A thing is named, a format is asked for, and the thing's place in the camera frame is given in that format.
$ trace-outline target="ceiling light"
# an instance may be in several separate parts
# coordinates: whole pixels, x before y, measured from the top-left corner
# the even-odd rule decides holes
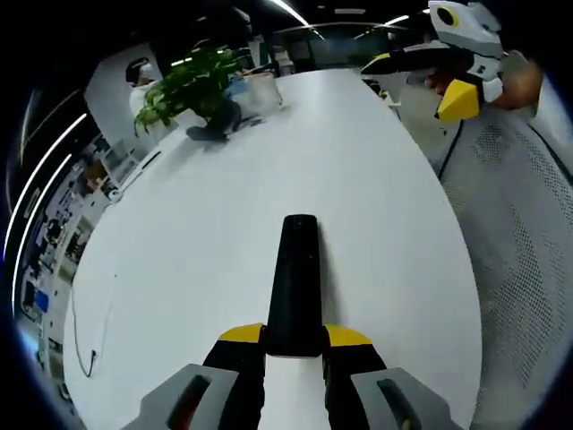
[[[57,176],[60,174],[60,172],[64,168],[65,164],[70,160],[71,157],[72,157],[72,154],[68,154],[68,156],[64,159],[64,161],[62,161],[62,164],[60,164],[60,167],[56,169],[56,172],[54,172],[52,177],[50,177],[50,179],[47,181],[46,187],[44,188],[44,191],[42,191],[42,194],[39,196],[38,200],[36,201],[36,205],[34,206],[34,209],[32,210],[30,217],[28,218],[28,222],[26,223],[26,228],[24,229],[24,232],[22,234],[21,242],[20,242],[20,248],[18,248],[18,254],[16,256],[16,264],[14,265],[14,275],[13,275],[13,281],[12,281],[12,312],[14,315],[16,315],[16,311],[15,311],[15,309],[16,309],[16,305],[15,305],[15,302],[16,302],[16,280],[18,279],[18,270],[20,269],[20,259],[21,259],[22,251],[24,249],[24,246],[26,245],[26,236],[28,235],[28,232],[30,231],[30,228],[32,227],[32,223],[34,222],[34,219],[36,218],[36,212],[38,212],[39,207],[42,205],[42,201],[44,200],[44,197],[46,197],[46,194],[49,191],[50,187],[52,186],[52,184],[56,180]]]
[[[335,9],[334,13],[338,15],[364,15],[366,13],[366,9],[340,8]]]
[[[171,67],[175,67],[176,65],[182,65],[183,63],[187,63],[188,61],[191,61],[191,60],[192,60],[192,57],[188,56],[187,58],[184,58],[183,60],[174,61],[173,63],[171,63]]]
[[[396,22],[401,22],[401,21],[405,21],[409,18],[408,15],[402,15],[402,16],[398,16],[397,18],[394,18],[393,20],[390,20],[388,22],[384,22],[383,25],[392,25],[395,24]]]
[[[303,18],[295,9],[293,9],[288,4],[283,2],[283,0],[269,0],[269,1],[276,4],[278,7],[280,7],[285,12],[290,13],[294,18],[296,18],[304,26],[306,26],[306,27],[311,26],[311,24],[309,24],[305,18]]]
[[[312,32],[313,32],[314,34],[316,34],[316,35],[317,35],[319,38],[321,38],[322,40],[326,40],[326,39],[318,32],[318,30],[312,29]]]
[[[18,210],[20,209],[21,203],[24,200],[24,197],[25,197],[26,193],[28,192],[30,185],[34,181],[34,178],[36,177],[39,170],[44,165],[44,163],[46,162],[46,160],[50,156],[50,154],[56,149],[56,147],[60,144],[60,142],[63,139],[65,139],[65,136],[67,136],[76,127],[77,124],[79,124],[81,121],[83,121],[87,115],[88,114],[81,115],[68,128],[65,129],[65,131],[60,135],[60,137],[58,137],[56,139],[56,141],[52,144],[52,146],[50,146],[50,148],[46,151],[46,153],[44,154],[44,157],[42,157],[42,159],[39,161],[36,168],[34,168],[34,170],[32,171],[32,174],[30,175],[30,178],[28,179],[28,182],[26,182],[26,185],[21,190],[20,197],[18,198],[18,202],[16,203],[16,206],[14,206],[14,211],[12,212],[12,217],[10,218],[10,222],[8,223],[8,229],[6,230],[6,237],[4,239],[4,254],[3,254],[4,259],[6,258],[6,247],[8,246],[8,240],[10,239],[10,232],[12,231],[14,220],[18,216]]]

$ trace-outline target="green leaves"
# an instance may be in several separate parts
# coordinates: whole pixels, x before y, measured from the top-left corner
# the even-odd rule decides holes
[[[145,94],[145,105],[135,117],[135,124],[142,125],[146,132],[159,121],[169,126],[171,118],[187,108],[205,118],[213,115],[229,86],[228,75],[240,71],[241,66],[229,49],[200,47],[206,41],[193,47],[185,57],[190,61],[175,66]]]

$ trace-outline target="gray gripper part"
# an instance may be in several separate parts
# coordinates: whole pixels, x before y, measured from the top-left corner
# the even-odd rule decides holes
[[[187,388],[198,380],[206,381],[209,386],[193,414],[190,428],[217,430],[238,375],[238,372],[230,370],[187,365],[141,399],[140,415],[124,430],[169,430],[167,422],[175,406],[186,394]]]
[[[461,428],[451,420],[448,403],[404,369],[353,374],[351,378],[371,430],[402,430],[404,418],[423,430]],[[396,404],[401,413],[396,412]]]

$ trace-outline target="cable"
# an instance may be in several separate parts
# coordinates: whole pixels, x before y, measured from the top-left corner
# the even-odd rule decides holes
[[[462,128],[464,128],[464,121],[459,122],[458,132],[454,136],[454,140],[451,142],[451,144],[448,148],[448,153],[446,154],[446,157],[444,158],[443,163],[441,163],[440,171],[438,172],[438,179],[440,181],[441,181],[441,177],[444,174],[444,170],[446,169],[446,166],[448,165],[449,158],[451,157],[451,154],[454,151],[454,148],[456,148],[456,145],[458,144],[459,135],[462,134]]]
[[[75,355],[78,357],[78,363],[80,363],[81,371],[83,372],[86,378],[91,378],[91,373],[93,372],[93,365],[96,362],[96,351],[91,351],[91,359],[90,359],[90,370],[86,372],[86,368],[83,366],[80,356],[80,348],[78,347],[78,324],[77,324],[77,317],[75,314],[75,297],[73,294],[73,287],[72,287],[72,314],[73,314],[73,343],[75,344]]]
[[[533,127],[531,124],[527,125],[529,126],[531,131],[534,132],[537,135],[537,137],[539,137],[539,139],[543,142],[543,144],[545,145],[545,149],[552,156],[553,161],[555,161],[555,164],[557,164],[557,167],[559,168],[561,173],[567,178],[570,184],[573,184],[573,172],[569,172],[569,169],[563,164],[563,161],[561,161],[560,157],[555,153],[552,146],[549,144],[549,142],[545,140],[545,138],[541,135],[541,133],[535,130],[535,127]]]

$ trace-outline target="white table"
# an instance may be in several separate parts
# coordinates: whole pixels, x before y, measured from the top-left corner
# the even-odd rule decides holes
[[[200,149],[176,130],[107,209],[75,280],[64,371],[88,428],[116,429],[218,335],[266,322],[283,218],[314,214],[325,319],[369,336],[468,427],[480,381],[478,297],[440,183],[398,119],[349,71],[278,80],[286,108]],[[260,428],[329,428],[320,360],[269,357]]]

